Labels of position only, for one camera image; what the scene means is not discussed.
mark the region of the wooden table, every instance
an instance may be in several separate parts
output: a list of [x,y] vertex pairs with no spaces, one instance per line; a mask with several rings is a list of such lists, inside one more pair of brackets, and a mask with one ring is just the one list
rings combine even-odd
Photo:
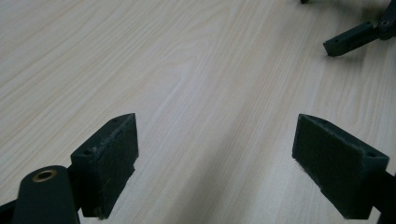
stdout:
[[322,47],[388,2],[1,1],[0,204],[136,113],[136,171],[108,220],[82,223],[376,223],[344,220],[291,148],[305,113],[395,173],[394,40]]

